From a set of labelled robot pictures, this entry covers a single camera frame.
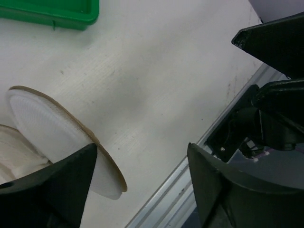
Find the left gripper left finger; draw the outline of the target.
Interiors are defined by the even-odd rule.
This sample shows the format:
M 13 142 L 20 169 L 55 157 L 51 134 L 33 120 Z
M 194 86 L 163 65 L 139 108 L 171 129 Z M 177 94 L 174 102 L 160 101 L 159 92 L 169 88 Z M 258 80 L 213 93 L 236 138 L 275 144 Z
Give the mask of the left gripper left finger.
M 0 186 L 2 228 L 78 228 L 97 158 L 89 144 L 67 158 Z

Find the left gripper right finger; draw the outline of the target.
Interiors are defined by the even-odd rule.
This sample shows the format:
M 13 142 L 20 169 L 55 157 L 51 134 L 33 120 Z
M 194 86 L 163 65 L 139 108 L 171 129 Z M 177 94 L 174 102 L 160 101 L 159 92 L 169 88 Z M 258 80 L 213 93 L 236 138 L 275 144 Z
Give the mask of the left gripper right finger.
M 187 157 L 203 228 L 302 228 L 304 191 L 256 178 L 189 143 Z

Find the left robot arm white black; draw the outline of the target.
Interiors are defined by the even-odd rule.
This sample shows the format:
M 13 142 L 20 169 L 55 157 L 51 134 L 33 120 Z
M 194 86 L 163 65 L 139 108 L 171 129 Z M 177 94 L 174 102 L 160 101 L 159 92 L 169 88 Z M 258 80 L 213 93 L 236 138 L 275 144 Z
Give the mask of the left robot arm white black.
M 246 8 L 212 18 L 121 17 L 109 30 L 97 23 L 83 33 L 1 30 L 1 90 L 25 85 L 55 98 L 128 179 L 117 201 L 89 194 L 82 227 L 124 225 L 250 77 L 281 77 L 231 45 L 240 28 L 256 22 Z

